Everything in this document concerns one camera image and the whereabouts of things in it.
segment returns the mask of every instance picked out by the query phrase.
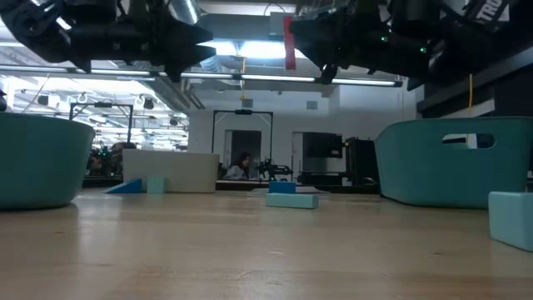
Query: blue triangular block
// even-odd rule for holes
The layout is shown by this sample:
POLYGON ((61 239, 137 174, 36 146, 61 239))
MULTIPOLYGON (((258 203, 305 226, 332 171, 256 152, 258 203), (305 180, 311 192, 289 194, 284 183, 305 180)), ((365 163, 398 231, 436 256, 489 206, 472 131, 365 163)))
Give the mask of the blue triangular block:
POLYGON ((142 180, 135 179, 111 187, 102 193, 142 193, 142 180))

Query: teal bin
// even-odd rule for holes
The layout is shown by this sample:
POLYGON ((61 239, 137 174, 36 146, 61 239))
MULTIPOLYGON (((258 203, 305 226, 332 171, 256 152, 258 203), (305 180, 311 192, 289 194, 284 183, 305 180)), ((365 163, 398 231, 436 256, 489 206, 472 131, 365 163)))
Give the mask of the teal bin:
POLYGON ((0 112, 0 209, 55 208, 82 188, 92 127, 79 122, 0 112))
POLYGON ((480 117, 399 122, 376 140, 381 193, 399 202, 487 208, 491 191, 523 192, 533 118, 480 117), (490 134, 492 147, 449 145, 450 134, 490 134))

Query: wall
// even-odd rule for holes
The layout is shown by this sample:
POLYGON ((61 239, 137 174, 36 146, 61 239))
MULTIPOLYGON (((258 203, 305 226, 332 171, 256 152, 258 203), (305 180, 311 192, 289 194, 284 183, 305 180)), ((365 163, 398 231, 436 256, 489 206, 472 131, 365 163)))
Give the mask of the wall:
MULTIPOLYGON (((293 133, 340 133, 344 138, 375 139, 387 126, 402 120, 415 119, 416 92, 407 92, 404 88, 343 86, 331 95, 327 109, 327 114, 318 115, 275 112, 272 158, 276 164, 291 166, 293 133)), ((215 153, 223 152, 224 132, 237 129, 261 130, 262 153, 268 153, 268 126, 258 117, 231 114, 216 126, 215 153)), ((212 112, 192 112, 189 151, 209 153, 211 133, 212 112)), ((328 171, 331 172, 345 170, 344 159, 330 159, 327 165, 328 171)))

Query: wooden table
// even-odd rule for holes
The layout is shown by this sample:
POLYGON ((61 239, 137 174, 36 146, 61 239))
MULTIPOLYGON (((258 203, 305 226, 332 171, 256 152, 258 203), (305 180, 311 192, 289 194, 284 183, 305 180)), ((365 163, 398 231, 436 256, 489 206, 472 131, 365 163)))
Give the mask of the wooden table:
POLYGON ((0 299, 532 299, 533 254, 487 213, 249 192, 112 196, 0 213, 0 299))

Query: person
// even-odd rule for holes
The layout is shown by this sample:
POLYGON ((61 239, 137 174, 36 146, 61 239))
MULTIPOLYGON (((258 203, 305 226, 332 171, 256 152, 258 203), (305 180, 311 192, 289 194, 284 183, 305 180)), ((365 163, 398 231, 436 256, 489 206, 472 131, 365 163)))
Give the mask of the person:
POLYGON ((243 152, 239 158, 227 170, 224 179, 229 180, 248 180, 248 165, 250 164, 250 154, 243 152))

